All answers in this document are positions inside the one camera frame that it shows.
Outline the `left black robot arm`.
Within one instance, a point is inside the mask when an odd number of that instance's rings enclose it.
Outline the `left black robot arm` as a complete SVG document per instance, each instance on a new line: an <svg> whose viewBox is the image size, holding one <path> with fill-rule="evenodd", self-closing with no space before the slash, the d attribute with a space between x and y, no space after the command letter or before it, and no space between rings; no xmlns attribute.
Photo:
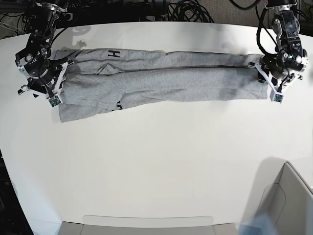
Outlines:
<svg viewBox="0 0 313 235"><path fill-rule="evenodd" d="M307 52L302 48L299 37L300 24L292 11L295 0L267 0L259 19L257 46L264 54L259 63L250 63L257 69L259 81L267 82L271 88L270 99L281 103L284 91L296 80L302 79L302 72L308 65ZM266 12L272 9L272 29L276 34L275 53L267 52L260 42L261 29Z"/></svg>

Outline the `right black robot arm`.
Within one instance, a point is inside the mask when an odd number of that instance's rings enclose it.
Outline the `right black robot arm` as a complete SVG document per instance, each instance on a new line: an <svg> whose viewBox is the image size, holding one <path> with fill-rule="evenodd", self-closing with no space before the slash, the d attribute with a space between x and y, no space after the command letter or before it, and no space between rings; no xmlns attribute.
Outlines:
<svg viewBox="0 0 313 235"><path fill-rule="evenodd" d="M16 66L28 83L21 86L18 94L30 92L42 96L52 107L62 103L61 93L64 73L73 63L67 57L52 60L51 48L60 34L55 34L59 17L67 12L68 0L39 0L29 26L30 35L25 48L16 53Z"/></svg>

